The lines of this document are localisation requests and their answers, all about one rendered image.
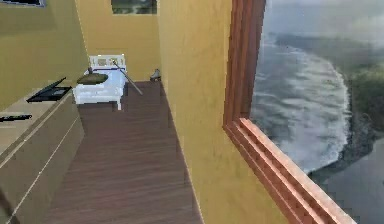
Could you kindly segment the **olive green pillow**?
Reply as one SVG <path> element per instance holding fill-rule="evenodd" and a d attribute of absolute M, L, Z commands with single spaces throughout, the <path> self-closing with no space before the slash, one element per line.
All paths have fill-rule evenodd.
<path fill-rule="evenodd" d="M 105 82 L 108 79 L 106 74 L 92 73 L 86 74 L 77 80 L 78 84 L 96 85 Z"/>

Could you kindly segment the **grey baseball bat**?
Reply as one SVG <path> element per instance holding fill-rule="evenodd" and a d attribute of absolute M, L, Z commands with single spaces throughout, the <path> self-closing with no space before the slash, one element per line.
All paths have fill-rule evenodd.
<path fill-rule="evenodd" d="M 118 70 L 126 77 L 128 82 L 136 89 L 136 91 L 143 96 L 143 92 L 139 89 L 139 87 L 135 84 L 135 82 L 128 76 L 128 74 L 117 64 L 115 60 L 112 59 L 112 63 L 118 68 Z"/>

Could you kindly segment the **white bed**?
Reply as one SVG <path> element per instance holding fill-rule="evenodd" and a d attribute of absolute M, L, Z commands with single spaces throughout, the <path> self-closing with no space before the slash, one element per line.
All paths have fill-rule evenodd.
<path fill-rule="evenodd" d="M 90 67 L 94 73 L 108 76 L 107 80 L 96 85 L 77 84 L 73 89 L 75 103 L 115 102 L 121 110 L 121 98 L 127 78 L 123 72 L 127 71 L 125 56 L 118 55 L 90 55 Z"/>

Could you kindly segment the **large wood framed seascape picture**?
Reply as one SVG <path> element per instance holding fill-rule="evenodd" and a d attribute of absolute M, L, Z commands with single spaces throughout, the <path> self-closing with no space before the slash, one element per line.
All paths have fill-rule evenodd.
<path fill-rule="evenodd" d="M 384 224 L 384 0 L 232 0 L 226 127 L 301 224 Z"/>

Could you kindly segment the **black laptop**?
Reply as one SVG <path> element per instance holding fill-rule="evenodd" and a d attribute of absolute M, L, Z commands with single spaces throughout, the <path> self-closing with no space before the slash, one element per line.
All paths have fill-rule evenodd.
<path fill-rule="evenodd" d="M 65 78 L 62 78 L 58 81 L 55 81 L 54 83 L 51 83 L 50 85 L 45 86 L 30 98 L 28 98 L 27 102 L 31 103 L 60 100 L 67 92 L 72 89 L 71 86 L 60 86 L 60 83 L 64 80 Z"/>

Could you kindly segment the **tan chest of drawers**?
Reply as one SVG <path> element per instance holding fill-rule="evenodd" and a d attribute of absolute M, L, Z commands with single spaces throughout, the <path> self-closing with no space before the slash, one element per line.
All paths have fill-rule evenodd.
<path fill-rule="evenodd" d="M 0 122 L 0 224 L 42 224 L 84 137 L 72 93 L 58 101 L 21 98 L 1 116 L 30 114 Z"/>

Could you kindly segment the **black remote control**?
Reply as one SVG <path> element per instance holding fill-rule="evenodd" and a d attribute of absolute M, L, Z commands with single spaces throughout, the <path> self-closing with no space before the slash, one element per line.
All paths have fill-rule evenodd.
<path fill-rule="evenodd" d="M 1 116 L 0 122 L 11 122 L 11 121 L 18 121 L 18 120 L 28 120 L 31 119 L 32 115 L 12 115 L 12 116 Z"/>

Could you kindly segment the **dark framed wall picture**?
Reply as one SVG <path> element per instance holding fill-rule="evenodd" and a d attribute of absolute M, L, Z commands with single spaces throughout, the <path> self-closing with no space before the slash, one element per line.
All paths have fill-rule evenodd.
<path fill-rule="evenodd" d="M 157 0 L 111 0 L 114 14 L 156 14 Z"/>

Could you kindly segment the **blue framed wall picture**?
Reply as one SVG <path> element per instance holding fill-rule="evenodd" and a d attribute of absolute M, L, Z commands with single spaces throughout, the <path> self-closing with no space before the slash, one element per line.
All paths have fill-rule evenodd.
<path fill-rule="evenodd" d="M 46 0 L 0 0 L 7 7 L 46 7 Z"/>

